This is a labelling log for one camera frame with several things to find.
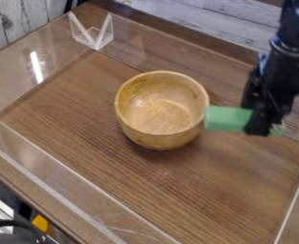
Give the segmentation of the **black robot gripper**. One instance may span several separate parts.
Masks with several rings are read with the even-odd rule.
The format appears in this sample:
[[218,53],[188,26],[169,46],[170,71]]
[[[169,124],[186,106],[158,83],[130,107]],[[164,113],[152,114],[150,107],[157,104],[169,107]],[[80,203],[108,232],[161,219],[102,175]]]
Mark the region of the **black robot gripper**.
[[272,116],[287,116],[299,96],[299,48],[277,38],[270,39],[270,52],[258,56],[240,106],[252,110],[244,132],[257,136],[282,136],[285,125]]

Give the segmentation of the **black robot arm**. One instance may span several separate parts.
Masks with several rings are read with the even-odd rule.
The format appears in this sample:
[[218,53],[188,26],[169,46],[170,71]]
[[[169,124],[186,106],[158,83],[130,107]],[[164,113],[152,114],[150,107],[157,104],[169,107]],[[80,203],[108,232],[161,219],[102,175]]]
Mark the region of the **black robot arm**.
[[258,55],[240,106],[252,111],[244,132],[268,136],[282,125],[299,96],[299,0],[285,0],[270,52]]

